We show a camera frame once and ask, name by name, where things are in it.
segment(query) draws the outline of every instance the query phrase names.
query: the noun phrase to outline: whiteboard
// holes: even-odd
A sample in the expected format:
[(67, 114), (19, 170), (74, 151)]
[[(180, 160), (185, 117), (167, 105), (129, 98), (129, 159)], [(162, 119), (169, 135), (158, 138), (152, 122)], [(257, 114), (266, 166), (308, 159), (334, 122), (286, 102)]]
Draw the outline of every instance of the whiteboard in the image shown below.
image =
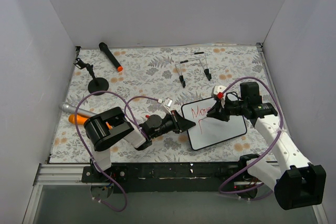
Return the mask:
[[(229, 94), (228, 97), (232, 101), (237, 100), (232, 94)], [(244, 135), (247, 132), (242, 116), (230, 116), (228, 122), (207, 118), (207, 111), (215, 102), (213, 98), (207, 98), (184, 104), (181, 107), (184, 118), (196, 123), (195, 127), (187, 131), (191, 148), (194, 151)]]

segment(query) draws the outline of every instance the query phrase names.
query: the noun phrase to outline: gray floor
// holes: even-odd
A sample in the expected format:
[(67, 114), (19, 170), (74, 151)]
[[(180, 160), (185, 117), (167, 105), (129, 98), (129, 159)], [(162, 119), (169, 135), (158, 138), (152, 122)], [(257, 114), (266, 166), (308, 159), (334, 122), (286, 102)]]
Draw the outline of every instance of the gray floor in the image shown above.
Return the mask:
[[(34, 223), (317, 223), (312, 207), (282, 210), (270, 196), (246, 202), (217, 193), (131, 193), (124, 212), (91, 199), (89, 186), (44, 186)], [(123, 196), (108, 202), (122, 206)]]

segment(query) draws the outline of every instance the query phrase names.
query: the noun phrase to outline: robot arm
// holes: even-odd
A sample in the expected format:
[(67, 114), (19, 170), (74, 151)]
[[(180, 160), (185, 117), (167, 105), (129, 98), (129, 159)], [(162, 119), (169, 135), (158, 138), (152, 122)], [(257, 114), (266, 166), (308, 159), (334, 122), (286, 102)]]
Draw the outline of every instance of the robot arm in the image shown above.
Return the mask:
[[(208, 111), (207, 117), (228, 121), (231, 115), (243, 115), (249, 119), (255, 129), (263, 136), (267, 144), (273, 144), (279, 131), (280, 118), (270, 103), (262, 103), (259, 86), (256, 82), (240, 84), (241, 100), (231, 101), (222, 94), (223, 86), (215, 86), (212, 96), (216, 104)], [(280, 170), (268, 164), (264, 159), (247, 170), (249, 175), (257, 177), (275, 193), (279, 205), (287, 210), (322, 203), (326, 173), (321, 165), (312, 165), (299, 151), (286, 132), (272, 147)], [(252, 163), (258, 155), (249, 154), (240, 157), (243, 168)]]
[(124, 139), (136, 150), (141, 151), (152, 145), (152, 139), (170, 131), (182, 133), (196, 124), (178, 114), (176, 110), (170, 111), (172, 100), (167, 98), (163, 107), (166, 116), (150, 115), (140, 124), (142, 132), (131, 123), (120, 107), (104, 111), (87, 119), (84, 128), (90, 139), (91, 152), (94, 160), (102, 170), (111, 167), (110, 147)]

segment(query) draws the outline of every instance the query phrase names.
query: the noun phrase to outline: round stand base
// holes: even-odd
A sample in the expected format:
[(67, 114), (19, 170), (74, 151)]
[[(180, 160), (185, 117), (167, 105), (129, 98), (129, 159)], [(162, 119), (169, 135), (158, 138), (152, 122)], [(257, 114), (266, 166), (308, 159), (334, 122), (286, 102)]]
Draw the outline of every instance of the round stand base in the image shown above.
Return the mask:
[(98, 77), (98, 78), (96, 78), (96, 80), (98, 81), (98, 84), (99, 84), (98, 86), (96, 85), (94, 80), (89, 82), (88, 90), (89, 90), (90, 93), (109, 89), (109, 82), (106, 79)]

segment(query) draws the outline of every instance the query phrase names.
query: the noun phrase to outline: metal frame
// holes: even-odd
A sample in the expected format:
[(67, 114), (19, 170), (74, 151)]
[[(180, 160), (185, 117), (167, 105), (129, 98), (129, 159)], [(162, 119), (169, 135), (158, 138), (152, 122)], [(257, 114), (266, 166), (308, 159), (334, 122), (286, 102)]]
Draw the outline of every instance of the metal frame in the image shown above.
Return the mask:
[(317, 219), (318, 224), (328, 224), (328, 219), (322, 204), (313, 206), (313, 210)]
[(35, 184), (38, 186), (100, 186), (109, 183), (83, 183), (82, 173), (88, 164), (73, 165), (40, 165)]
[[(239, 170), (237, 162), (114, 163), (105, 170), (126, 192), (218, 191), (221, 183)], [(82, 182), (108, 180), (92, 166), (86, 166)]]
[(41, 198), (43, 185), (35, 185), (29, 199), (28, 207), (23, 218), (22, 224), (31, 224), (34, 222), (38, 203)]
[[(193, 59), (190, 59), (190, 60), (182, 60), (182, 61), (181, 61), (181, 56), (192, 56), (192, 55), (203, 55), (203, 56), (202, 56), (202, 57), (196, 57), (196, 58), (193, 58)], [(204, 72), (204, 74), (205, 74), (205, 77), (206, 77), (209, 81), (211, 80), (212, 76), (211, 76), (211, 74), (210, 74), (210, 72), (209, 72), (208, 62), (207, 62), (207, 60), (206, 60), (206, 56), (205, 56), (205, 53), (204, 53), (204, 52), (194, 52), (194, 53), (187, 54), (187, 55), (179, 55), (178, 58), (179, 58), (179, 59), (178, 59), (179, 61), (178, 61), (178, 63), (175, 63), (175, 69), (176, 69), (176, 72), (177, 72), (178, 75), (179, 75), (179, 79), (180, 79), (180, 82), (181, 82), (181, 84), (182, 84), (182, 87), (185, 88), (185, 80), (184, 80), (184, 77), (183, 77), (183, 74), (182, 74), (182, 67), (181, 67), (181, 64), (183, 64), (183, 63), (187, 63), (187, 62), (190, 62), (190, 61), (194, 61), (194, 60), (198, 60), (198, 61), (199, 61), (199, 64), (201, 64), (201, 66), (202, 66), (202, 68), (203, 68), (203, 72)], [(201, 61), (202, 59), (205, 60), (205, 68), (204, 68), (204, 66), (203, 66), (203, 64), (202, 64), (202, 61)]]

